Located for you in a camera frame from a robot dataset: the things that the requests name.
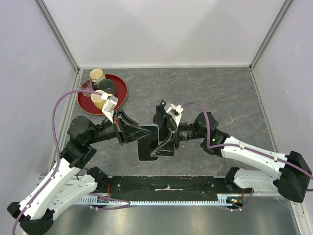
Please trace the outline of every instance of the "round tray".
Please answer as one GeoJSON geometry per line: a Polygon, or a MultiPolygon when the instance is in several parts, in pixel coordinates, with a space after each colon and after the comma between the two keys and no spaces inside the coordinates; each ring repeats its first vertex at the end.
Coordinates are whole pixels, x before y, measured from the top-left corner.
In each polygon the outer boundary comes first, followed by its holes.
{"type": "MultiPolygon", "coordinates": [[[[127,97],[127,86],[126,83],[123,81],[122,78],[113,75],[113,74],[106,74],[106,78],[113,81],[116,95],[115,97],[118,98],[117,106],[114,108],[114,110],[118,109],[122,106],[122,104],[125,102],[127,97]]],[[[98,109],[92,102],[90,96],[84,96],[81,92],[78,93],[77,101],[79,106],[87,113],[93,114],[93,115],[103,115],[102,111],[98,109]]]]}

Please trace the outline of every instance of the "dark green mug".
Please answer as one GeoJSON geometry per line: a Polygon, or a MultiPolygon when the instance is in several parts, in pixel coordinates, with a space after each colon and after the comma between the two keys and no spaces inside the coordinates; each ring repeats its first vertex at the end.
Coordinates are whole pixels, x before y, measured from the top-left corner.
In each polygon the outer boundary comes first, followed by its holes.
{"type": "Polygon", "coordinates": [[[108,94],[112,94],[112,95],[116,94],[114,83],[110,79],[103,79],[102,81],[100,81],[98,84],[98,88],[108,94]]]}

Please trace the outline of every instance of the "cup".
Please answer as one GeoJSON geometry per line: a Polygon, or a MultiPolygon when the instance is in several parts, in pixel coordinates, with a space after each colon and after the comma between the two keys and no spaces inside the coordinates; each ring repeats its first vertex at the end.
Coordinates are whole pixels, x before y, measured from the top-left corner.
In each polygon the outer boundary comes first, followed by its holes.
{"type": "Polygon", "coordinates": [[[92,82],[94,82],[96,85],[99,84],[103,79],[106,79],[106,76],[104,75],[104,72],[102,69],[94,69],[89,73],[89,77],[92,82]]]}
{"type": "Polygon", "coordinates": [[[91,96],[92,93],[87,91],[93,91],[92,82],[90,79],[88,79],[86,82],[84,82],[81,85],[81,81],[77,81],[77,87],[81,90],[86,90],[86,92],[82,92],[84,96],[91,96]]]}
{"type": "Polygon", "coordinates": [[[110,79],[104,79],[100,81],[98,84],[98,88],[108,94],[112,94],[112,95],[116,94],[114,83],[110,79]]]}
{"type": "MultiPolygon", "coordinates": [[[[102,90],[96,90],[95,92],[98,92],[98,93],[103,93],[104,91],[102,90]]],[[[106,102],[104,99],[101,98],[100,95],[98,94],[91,94],[91,100],[92,102],[95,104],[95,106],[98,108],[98,109],[102,109],[103,108],[103,105],[104,103],[106,102]]]]}

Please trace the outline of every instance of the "black wire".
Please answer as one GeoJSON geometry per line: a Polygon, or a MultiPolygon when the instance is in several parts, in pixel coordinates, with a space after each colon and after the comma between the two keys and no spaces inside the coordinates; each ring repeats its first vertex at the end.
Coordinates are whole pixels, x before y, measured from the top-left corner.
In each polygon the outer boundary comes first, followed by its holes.
{"type": "Polygon", "coordinates": [[[79,180],[79,179],[78,179],[78,174],[79,174],[79,173],[80,173],[83,169],[85,169],[85,170],[89,171],[89,170],[88,170],[87,168],[85,168],[85,167],[84,167],[84,168],[81,168],[81,169],[80,169],[80,171],[76,174],[76,178],[77,178],[77,180],[79,180]]]}

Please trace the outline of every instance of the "white panel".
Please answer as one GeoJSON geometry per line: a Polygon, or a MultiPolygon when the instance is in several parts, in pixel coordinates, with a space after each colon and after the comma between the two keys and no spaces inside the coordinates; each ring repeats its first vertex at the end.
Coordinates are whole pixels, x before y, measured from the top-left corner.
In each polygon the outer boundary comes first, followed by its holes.
{"type": "MultiPolygon", "coordinates": [[[[312,0],[294,1],[257,64],[255,77],[279,152],[300,152],[313,170],[312,9],[312,0]]],[[[305,205],[312,221],[312,192],[305,205]]]]}
{"type": "Polygon", "coordinates": [[[75,78],[33,0],[0,1],[0,78],[0,228],[7,235],[14,222],[7,206],[24,199],[47,173],[52,108],[75,78]]]}
{"type": "Polygon", "coordinates": [[[248,65],[284,0],[45,0],[81,67],[248,65]]]}

